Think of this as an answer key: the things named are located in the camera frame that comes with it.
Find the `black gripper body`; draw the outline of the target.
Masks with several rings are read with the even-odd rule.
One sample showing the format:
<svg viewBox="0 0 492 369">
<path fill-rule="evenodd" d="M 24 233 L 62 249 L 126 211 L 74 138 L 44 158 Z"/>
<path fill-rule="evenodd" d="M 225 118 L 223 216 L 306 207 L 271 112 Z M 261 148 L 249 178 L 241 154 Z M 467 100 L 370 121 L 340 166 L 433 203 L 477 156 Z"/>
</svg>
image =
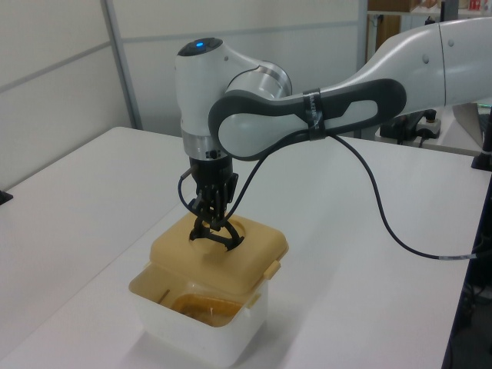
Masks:
<svg viewBox="0 0 492 369">
<path fill-rule="evenodd" d="M 196 193 L 206 202 L 229 204 L 234 198 L 238 174 L 234 173 L 232 159 L 225 156 L 211 161 L 190 158 Z"/>
</svg>

